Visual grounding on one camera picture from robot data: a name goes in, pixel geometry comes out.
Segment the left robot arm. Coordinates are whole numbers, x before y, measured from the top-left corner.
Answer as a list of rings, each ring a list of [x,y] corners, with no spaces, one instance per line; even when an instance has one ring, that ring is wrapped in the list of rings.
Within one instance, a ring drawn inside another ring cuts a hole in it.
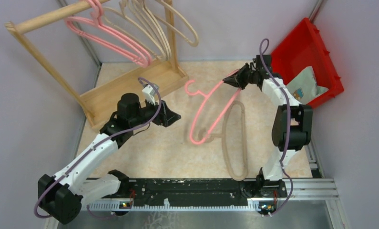
[[[102,161],[119,150],[136,129],[150,123],[171,126],[181,116],[170,110],[164,100],[145,101],[141,106],[134,93],[121,96],[117,110],[100,129],[93,142],[72,162],[53,176],[43,175],[38,181],[38,200],[33,212],[36,217],[44,210],[47,218],[53,217],[61,224],[73,221],[83,207],[109,195],[123,198],[131,194],[129,178],[118,170],[112,170],[102,178],[85,183],[88,176]]]

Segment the beige hanger with left hook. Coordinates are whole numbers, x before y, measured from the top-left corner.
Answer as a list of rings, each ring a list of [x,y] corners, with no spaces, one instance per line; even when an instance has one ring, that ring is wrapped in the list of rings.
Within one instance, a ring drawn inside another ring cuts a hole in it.
[[[242,102],[234,101],[224,115],[216,133],[206,136],[206,129],[198,137],[206,137],[206,161],[201,164],[199,177],[231,178],[242,181],[249,174],[246,109]]]

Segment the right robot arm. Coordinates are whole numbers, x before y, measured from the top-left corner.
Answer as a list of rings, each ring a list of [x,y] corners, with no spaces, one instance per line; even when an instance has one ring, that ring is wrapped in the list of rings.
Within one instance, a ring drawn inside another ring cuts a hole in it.
[[[257,55],[250,63],[234,71],[223,82],[245,89],[255,84],[277,106],[271,132],[274,151],[260,168],[253,188],[246,188],[255,197],[285,198],[288,196],[283,176],[290,159],[311,140],[313,109],[302,104],[286,88],[280,74],[273,71],[270,55]]]

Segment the beige plastic hanger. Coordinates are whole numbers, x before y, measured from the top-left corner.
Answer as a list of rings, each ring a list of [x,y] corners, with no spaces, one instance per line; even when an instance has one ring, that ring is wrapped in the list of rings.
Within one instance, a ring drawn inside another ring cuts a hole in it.
[[[166,61],[161,46],[150,35],[148,27],[144,26],[134,15],[133,9],[129,8],[130,0],[120,0],[118,4],[119,7],[116,8],[103,7],[106,24],[136,41],[152,55],[153,59]]]

